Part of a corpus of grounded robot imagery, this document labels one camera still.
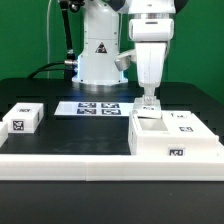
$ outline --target warning label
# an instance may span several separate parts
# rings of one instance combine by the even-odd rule
[[[107,50],[106,50],[103,42],[101,42],[100,46],[97,48],[96,53],[107,54]]]

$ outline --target green background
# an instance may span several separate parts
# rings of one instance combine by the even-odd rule
[[[26,77],[47,63],[47,7],[48,0],[0,2],[0,79]],[[175,36],[163,80],[192,83],[224,104],[223,9],[223,0],[189,0],[175,16]],[[70,18],[74,49],[80,53],[82,13],[70,13]],[[132,47],[127,41],[127,20],[124,17],[121,51]],[[51,61],[64,60],[65,38],[57,0],[51,8],[50,42]],[[136,80],[134,65],[127,75]]]

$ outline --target white box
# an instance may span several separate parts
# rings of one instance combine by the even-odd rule
[[[34,133],[44,116],[42,103],[17,103],[4,117],[9,133]]]
[[[0,122],[0,147],[4,144],[7,138],[8,138],[7,123]]]
[[[162,111],[161,119],[131,113],[129,146],[132,155],[150,157],[216,157],[219,137],[190,111]]]

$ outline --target black table surface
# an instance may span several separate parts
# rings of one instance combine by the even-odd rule
[[[129,155],[128,117],[55,116],[59,101],[128,102],[142,96],[136,82],[127,88],[94,92],[63,80],[5,79],[0,82],[0,116],[17,102],[44,103],[44,118],[34,134],[10,134],[3,154]],[[162,83],[157,90],[163,110],[190,110],[215,134],[224,136],[224,106],[184,83]]]
[[[72,88],[62,80],[0,81],[0,117],[17,102],[44,103],[35,134],[10,134],[2,154],[130,154],[128,118],[57,117],[59,101],[133,102],[133,82],[107,93]],[[191,84],[162,83],[164,110],[190,110],[224,143],[224,106]],[[223,182],[0,181],[1,223],[217,224],[224,223]]]

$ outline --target small white box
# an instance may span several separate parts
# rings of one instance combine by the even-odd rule
[[[44,116],[42,103],[17,103],[4,117],[9,133],[34,133]]]
[[[8,138],[7,123],[0,122],[0,147],[4,144],[7,138]]]

